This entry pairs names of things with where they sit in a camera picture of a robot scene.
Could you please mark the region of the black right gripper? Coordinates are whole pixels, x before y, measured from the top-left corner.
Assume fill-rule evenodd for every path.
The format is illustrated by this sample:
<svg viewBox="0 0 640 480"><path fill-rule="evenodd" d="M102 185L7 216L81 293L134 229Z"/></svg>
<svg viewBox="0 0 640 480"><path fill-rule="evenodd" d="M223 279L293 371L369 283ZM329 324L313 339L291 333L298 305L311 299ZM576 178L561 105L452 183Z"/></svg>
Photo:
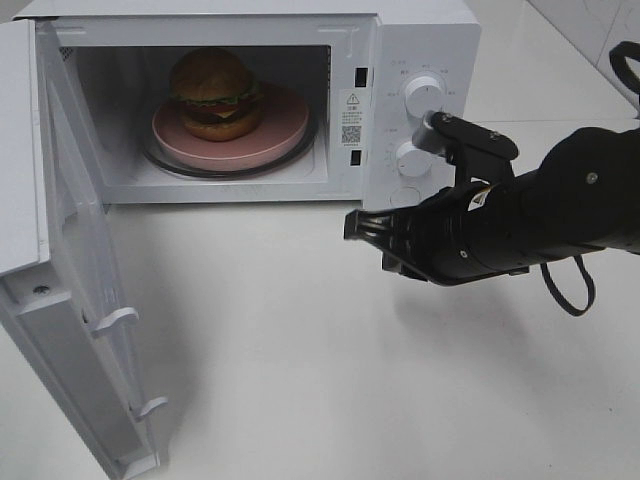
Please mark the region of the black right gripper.
<svg viewBox="0 0 640 480"><path fill-rule="evenodd" d="M487 188L471 182L444 188L414 207L353 210L343 239L380 245L382 269L411 279L454 286L490 278L493 272L472 253L462 229L471 198Z"/></svg>

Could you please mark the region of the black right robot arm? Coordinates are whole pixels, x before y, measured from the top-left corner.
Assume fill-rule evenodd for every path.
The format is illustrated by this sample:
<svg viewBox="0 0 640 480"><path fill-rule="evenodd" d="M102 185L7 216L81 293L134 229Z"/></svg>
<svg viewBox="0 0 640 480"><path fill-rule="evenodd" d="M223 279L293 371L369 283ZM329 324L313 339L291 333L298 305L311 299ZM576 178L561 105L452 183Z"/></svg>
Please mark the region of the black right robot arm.
<svg viewBox="0 0 640 480"><path fill-rule="evenodd" d="M354 210L344 237L403 275L454 286L605 248L639 251L639 132L580 128L540 167L466 181L422 203Z"/></svg>

